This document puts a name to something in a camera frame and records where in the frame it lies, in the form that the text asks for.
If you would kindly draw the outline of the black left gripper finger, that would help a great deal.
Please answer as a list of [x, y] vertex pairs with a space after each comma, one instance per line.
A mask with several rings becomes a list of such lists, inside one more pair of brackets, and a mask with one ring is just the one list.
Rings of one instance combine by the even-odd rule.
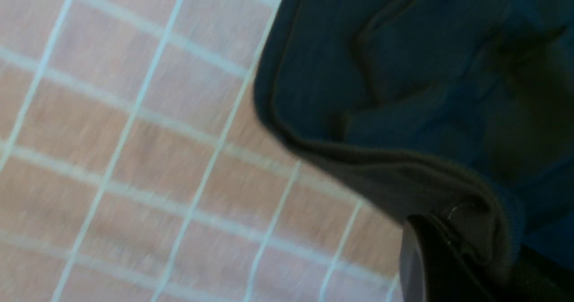
[[573, 272], [526, 245], [508, 284], [486, 279], [433, 215], [411, 215], [404, 223], [399, 275], [404, 302], [573, 300]]

